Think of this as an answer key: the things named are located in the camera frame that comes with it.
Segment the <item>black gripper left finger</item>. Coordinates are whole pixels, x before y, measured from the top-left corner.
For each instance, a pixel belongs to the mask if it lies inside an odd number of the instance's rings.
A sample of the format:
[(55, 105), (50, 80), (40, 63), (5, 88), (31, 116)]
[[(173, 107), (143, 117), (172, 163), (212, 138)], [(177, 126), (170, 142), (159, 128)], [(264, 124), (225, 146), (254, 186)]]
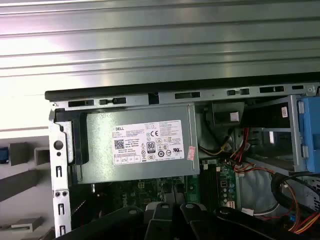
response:
[(172, 240), (172, 207), (159, 203), (147, 214), (127, 206), (78, 227), (57, 240)]

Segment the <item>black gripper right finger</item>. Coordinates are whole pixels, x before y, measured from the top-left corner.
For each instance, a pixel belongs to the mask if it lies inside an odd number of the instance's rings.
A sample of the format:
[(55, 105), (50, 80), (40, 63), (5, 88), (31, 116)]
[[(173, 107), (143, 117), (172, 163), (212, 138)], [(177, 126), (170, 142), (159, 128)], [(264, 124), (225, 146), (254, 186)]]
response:
[(214, 212), (187, 203), (180, 210), (195, 240), (299, 240), (300, 236), (272, 223), (229, 207)]

